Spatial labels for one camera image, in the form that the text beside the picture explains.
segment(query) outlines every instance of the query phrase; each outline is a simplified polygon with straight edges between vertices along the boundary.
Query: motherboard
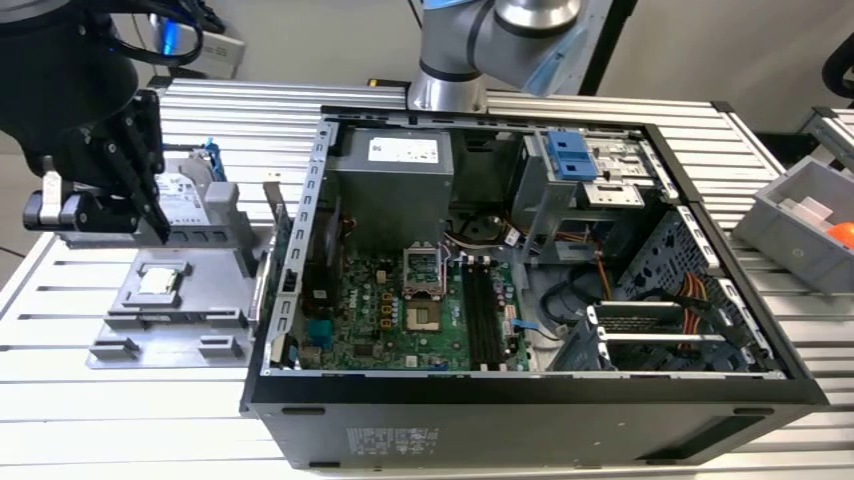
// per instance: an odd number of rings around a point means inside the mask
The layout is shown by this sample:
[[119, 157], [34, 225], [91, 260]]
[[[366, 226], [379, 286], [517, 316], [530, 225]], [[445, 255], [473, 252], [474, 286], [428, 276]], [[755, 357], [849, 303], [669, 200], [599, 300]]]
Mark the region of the motherboard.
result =
[[466, 265], [430, 247], [408, 250], [348, 253], [335, 318], [308, 320], [302, 367], [527, 371], [509, 264]]

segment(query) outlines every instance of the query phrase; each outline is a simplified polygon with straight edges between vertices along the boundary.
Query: green circuit board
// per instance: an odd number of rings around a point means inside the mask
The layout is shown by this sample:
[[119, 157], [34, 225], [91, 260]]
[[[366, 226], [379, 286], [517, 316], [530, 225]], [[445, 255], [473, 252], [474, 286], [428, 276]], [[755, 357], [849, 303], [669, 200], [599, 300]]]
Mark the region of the green circuit board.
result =
[[[378, 278], [378, 271], [384, 272], [384, 282]], [[502, 293], [513, 292], [506, 264], [491, 268], [490, 276], [497, 290], [501, 287]], [[459, 267], [449, 264], [447, 289], [439, 302], [430, 299], [407, 300], [402, 296], [402, 288], [402, 256], [348, 255], [340, 284], [340, 307], [332, 320], [331, 348], [311, 359], [300, 357], [304, 367], [324, 370], [471, 370]], [[514, 294], [509, 293], [507, 297], [502, 300], [514, 305], [518, 312]], [[438, 308], [438, 325], [426, 323], [428, 314], [422, 309], [424, 306]], [[387, 322], [383, 326], [382, 320], [390, 317], [391, 327]], [[505, 320], [505, 309], [497, 308], [495, 322], [501, 331]], [[503, 335], [502, 342], [507, 348], [510, 340]], [[529, 360], [523, 336], [517, 336], [515, 347], [515, 353], [506, 356], [505, 364], [507, 370], [526, 371]]]

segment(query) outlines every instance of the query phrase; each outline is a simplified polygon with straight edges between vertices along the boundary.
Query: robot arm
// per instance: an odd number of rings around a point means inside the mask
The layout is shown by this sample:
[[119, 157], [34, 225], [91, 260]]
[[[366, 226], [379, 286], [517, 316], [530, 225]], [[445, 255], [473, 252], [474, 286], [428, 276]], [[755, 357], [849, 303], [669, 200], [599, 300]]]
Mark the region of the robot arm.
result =
[[[24, 210], [28, 229], [132, 233], [144, 220], [166, 241], [158, 96], [138, 91], [131, 58], [192, 62], [202, 8], [184, 0], [0, 0], [0, 130], [43, 178]], [[140, 50], [119, 39], [112, 13], [158, 13], [191, 24], [199, 43], [175, 56]]]
[[555, 92], [587, 37], [582, 0], [426, 0], [415, 110], [486, 111], [486, 73], [538, 96]]

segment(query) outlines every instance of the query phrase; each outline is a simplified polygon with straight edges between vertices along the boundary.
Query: white paper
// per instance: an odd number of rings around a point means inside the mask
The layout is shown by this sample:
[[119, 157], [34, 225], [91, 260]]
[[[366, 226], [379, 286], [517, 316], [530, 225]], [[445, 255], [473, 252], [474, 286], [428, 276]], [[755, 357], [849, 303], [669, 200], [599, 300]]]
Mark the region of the white paper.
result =
[[371, 162], [439, 163], [437, 140], [376, 137], [368, 150]]
[[170, 225], [210, 225], [208, 214], [192, 180], [180, 173], [162, 173], [156, 181], [160, 189], [160, 209]]

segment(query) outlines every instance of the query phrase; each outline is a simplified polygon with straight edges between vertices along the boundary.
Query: orange object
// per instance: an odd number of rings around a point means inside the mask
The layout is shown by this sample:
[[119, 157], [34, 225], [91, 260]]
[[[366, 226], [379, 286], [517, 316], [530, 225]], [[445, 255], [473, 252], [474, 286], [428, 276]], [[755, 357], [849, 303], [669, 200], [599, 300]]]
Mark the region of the orange object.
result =
[[842, 242], [849, 248], [854, 248], [854, 222], [841, 223], [827, 229], [827, 235]]

